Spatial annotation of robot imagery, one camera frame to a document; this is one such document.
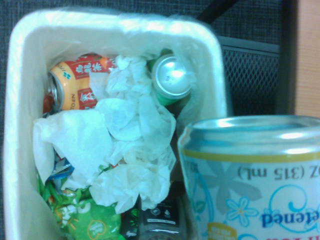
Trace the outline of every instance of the green wrapper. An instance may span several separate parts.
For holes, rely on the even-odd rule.
[[[116,204],[108,207],[97,205],[88,188],[62,191],[54,180],[43,185],[40,177],[37,178],[38,191],[68,240],[118,240],[121,215],[116,214]]]

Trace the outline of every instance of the white can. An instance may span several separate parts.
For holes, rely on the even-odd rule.
[[[320,239],[320,119],[204,120],[178,148],[199,240]]]

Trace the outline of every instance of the gray mesh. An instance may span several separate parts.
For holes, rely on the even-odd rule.
[[[223,50],[235,116],[275,114],[279,58]]]

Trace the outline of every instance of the black label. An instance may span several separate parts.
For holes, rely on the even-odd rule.
[[[144,224],[165,224],[179,227],[179,209],[175,200],[163,201],[154,209],[148,209],[144,214]]]
[[[126,240],[138,240],[138,224],[139,224],[139,210],[132,208],[124,215],[124,219],[121,223],[120,234]]]

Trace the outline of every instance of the can top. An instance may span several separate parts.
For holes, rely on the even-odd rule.
[[[49,90],[52,92],[54,104],[58,110],[60,110],[64,104],[64,90],[57,76],[50,72],[49,78]]]
[[[191,151],[236,155],[320,152],[320,119],[260,115],[202,120],[189,124],[178,144]]]
[[[160,57],[152,68],[155,88],[170,99],[182,99],[191,89],[186,70],[173,54]]]

